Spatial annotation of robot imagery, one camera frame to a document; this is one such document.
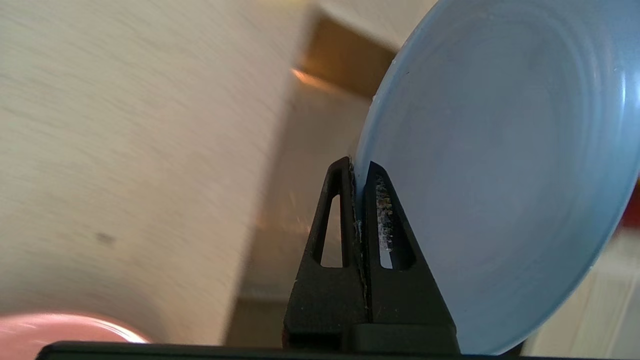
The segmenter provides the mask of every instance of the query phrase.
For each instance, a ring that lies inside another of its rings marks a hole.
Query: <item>pink object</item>
[[[125,326],[96,316],[36,313],[0,317],[0,360],[34,360],[56,341],[148,343]]]

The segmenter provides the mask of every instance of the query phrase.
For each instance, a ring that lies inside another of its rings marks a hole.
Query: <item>blurred background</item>
[[[433,3],[0,0],[0,316],[279,347],[326,168]],[[639,259],[619,230],[522,351],[639,357]]]

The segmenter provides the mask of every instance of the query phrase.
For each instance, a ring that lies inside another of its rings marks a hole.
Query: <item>blue plastic dish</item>
[[[503,352],[571,294],[640,164],[640,2],[440,1],[374,98],[385,167],[458,327]]]

